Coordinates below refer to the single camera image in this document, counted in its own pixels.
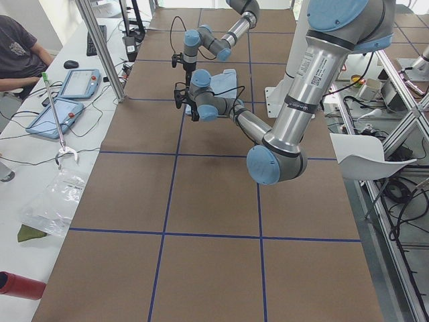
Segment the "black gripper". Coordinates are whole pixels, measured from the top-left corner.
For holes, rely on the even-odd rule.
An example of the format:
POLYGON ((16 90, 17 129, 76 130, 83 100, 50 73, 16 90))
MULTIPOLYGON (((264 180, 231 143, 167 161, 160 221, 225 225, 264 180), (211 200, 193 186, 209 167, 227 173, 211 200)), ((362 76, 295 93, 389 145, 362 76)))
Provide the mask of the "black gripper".
POLYGON ((176 68, 178 64, 182 64, 185 70, 185 84, 186 88, 190 86, 192 72, 196 70, 196 56, 188 56, 184 53, 172 55, 172 67, 176 68))
POLYGON ((189 86, 186 84, 175 84, 174 100, 177 109, 184 107, 185 114, 191 116, 192 121, 199 121, 196 103, 189 96, 189 86))

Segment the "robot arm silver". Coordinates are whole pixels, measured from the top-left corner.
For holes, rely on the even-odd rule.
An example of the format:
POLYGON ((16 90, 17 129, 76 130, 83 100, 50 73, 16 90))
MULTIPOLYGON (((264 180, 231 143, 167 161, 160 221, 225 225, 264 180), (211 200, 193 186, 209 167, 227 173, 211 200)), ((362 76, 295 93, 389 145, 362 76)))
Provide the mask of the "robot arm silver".
POLYGON ((183 52, 172 56, 174 68, 177 63, 183 65, 187 88, 190 86, 192 74, 196 70, 198 51, 201 46, 206 48, 217 60, 227 61, 239 38, 257 25, 259 17, 259 3, 257 1, 230 0, 226 3, 240 15, 240 18, 221 38, 217 38, 213 34, 209 25, 200 25, 196 30, 185 31, 183 52))
POLYGON ((246 109, 237 98, 223 98, 211 88, 211 75, 196 66, 200 48, 226 61, 239 38, 259 20, 256 1, 230 1, 240 18, 222 37, 207 25, 184 34, 184 49, 172 57, 186 73, 182 90, 175 90, 177 106, 187 104, 193 121, 231 118, 253 141, 247 169, 255 182, 275 184, 299 177, 307 157, 300 148, 319 102, 338 76, 347 56, 387 48, 393 38, 394 1, 311 1, 305 9, 307 47, 274 125, 246 109))

